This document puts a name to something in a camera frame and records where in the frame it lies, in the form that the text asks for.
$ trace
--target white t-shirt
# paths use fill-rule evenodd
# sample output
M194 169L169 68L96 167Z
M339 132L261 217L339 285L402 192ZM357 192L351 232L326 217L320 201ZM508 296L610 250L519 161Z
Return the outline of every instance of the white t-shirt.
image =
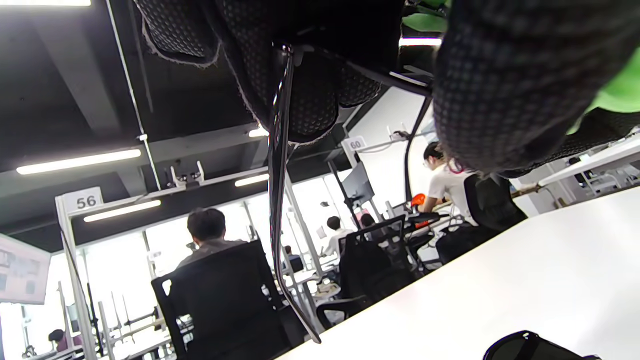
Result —
M322 255L331 256L333 253L338 254L338 258L340 257L340 245L339 240L345 238L348 234L351 234L353 231L349 229L338 229L335 231L335 234L329 239L329 244L322 251Z
M471 175L472 173L470 172L456 174L447 165L440 165L433 171L427 196L442 199L447 194L454 206L465 217L465 220L471 225L477 226L477 222L471 217L469 205L467 204L467 194L465 193L465 179Z

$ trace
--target fluorescent light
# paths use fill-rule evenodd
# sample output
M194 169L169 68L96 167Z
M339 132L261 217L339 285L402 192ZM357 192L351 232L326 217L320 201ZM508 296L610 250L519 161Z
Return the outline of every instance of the fluorescent light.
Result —
M0 5L89 6L91 0L0 0Z
M440 44L442 44L441 38L400 38L398 42L398 46L440 46Z
M142 204L127 206L126 208L109 210L109 211L105 211L103 213L99 213L99 214L95 214L95 215L89 215L86 218L84 218L84 222L92 222L92 221L96 221L96 220L102 220L104 218L117 217L118 215L124 215L124 214L132 213L132 212L138 211L138 210L154 208L154 207L156 207L158 205L160 205L160 200L153 200L153 201L149 201L149 202L143 202Z
M262 126L258 126L257 129L249 131L250 138L257 138L258 136L269 136L269 132Z
M247 177L246 179L236 181L236 186L249 185L253 183L259 183L269 179L269 174L262 174L254 177Z
M27 165L19 167L16 171L22 175L36 174L39 172L47 172L53 170L61 170L64 168L83 167L85 165L93 165L100 163L108 163L109 161L124 160L137 158L142 153L138 149L109 152L107 154L84 156L82 158L52 161L50 163L42 163L36 165Z

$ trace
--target white desk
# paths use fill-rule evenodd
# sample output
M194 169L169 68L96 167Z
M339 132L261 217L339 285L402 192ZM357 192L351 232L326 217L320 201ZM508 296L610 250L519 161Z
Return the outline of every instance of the white desk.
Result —
M595 170L598 167L602 167L606 164L614 163L619 160L625 160L625 163L630 163L638 157L640 157L640 135L635 135L624 142L596 153L587 160L582 160L579 163L573 164L556 172L555 174L552 174L551 176L547 176L546 178L538 181L538 184L540 186L545 186L566 177L574 176L587 170Z
M636 360L638 204L633 188L525 220L280 359L475 360L526 329Z
M114 346L113 355L117 360L136 359L137 357L144 356L145 354L152 352L153 350L160 348L171 342L169 331L165 330L154 334L153 336L145 339L138 339L135 343L122 343ZM105 355L99 360L108 360L109 356Z

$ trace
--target number sign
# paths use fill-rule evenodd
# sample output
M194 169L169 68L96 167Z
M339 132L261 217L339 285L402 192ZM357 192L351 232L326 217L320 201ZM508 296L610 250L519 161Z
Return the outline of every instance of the number sign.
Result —
M359 151L367 144L364 142L364 138L362 136L356 136L353 138L344 139L343 142L347 145L349 150L351 151Z
M98 186L65 194L65 206L67 211L92 208L101 204L102 192Z

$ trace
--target orange object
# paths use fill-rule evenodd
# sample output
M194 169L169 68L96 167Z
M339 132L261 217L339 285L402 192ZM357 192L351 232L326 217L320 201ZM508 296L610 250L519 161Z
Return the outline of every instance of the orange object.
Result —
M429 222L428 221L421 222L419 224L415 224L415 228L416 229L420 229L421 227L425 227L425 226L429 226Z
M422 205L424 204L424 201L426 199L427 199L426 195L424 195L423 193L419 193L418 195L414 196L413 199L411 200L411 206Z

